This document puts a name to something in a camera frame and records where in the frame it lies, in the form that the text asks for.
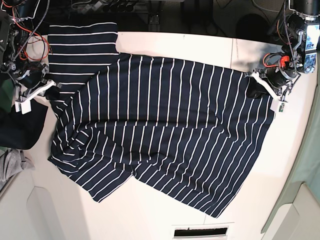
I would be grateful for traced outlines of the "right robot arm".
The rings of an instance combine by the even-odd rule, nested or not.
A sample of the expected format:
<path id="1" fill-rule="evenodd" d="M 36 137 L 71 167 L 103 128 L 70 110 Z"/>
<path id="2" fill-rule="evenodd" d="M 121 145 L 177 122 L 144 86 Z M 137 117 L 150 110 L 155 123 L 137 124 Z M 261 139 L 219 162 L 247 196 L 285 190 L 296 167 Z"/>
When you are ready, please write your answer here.
<path id="1" fill-rule="evenodd" d="M 49 67 L 43 59 L 51 46 L 39 32 L 50 8 L 49 0 L 2 0 L 0 2 L 0 84 L 24 87 L 22 98 L 39 90 L 47 100 L 57 100 L 60 84 L 47 78 Z M 42 55 L 28 55 L 27 46 L 43 43 Z"/>

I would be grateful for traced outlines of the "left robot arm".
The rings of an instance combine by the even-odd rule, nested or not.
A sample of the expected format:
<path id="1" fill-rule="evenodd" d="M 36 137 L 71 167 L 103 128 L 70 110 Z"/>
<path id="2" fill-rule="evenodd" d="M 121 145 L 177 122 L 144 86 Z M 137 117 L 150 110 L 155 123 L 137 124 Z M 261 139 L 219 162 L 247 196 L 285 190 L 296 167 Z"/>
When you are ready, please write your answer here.
<path id="1" fill-rule="evenodd" d="M 277 33 L 284 45 L 281 51 L 263 57 L 263 68 L 246 74 L 249 79 L 246 95 L 251 99 L 269 95 L 284 102 L 301 75 L 315 70 L 320 2 L 285 0 L 268 33 Z"/>

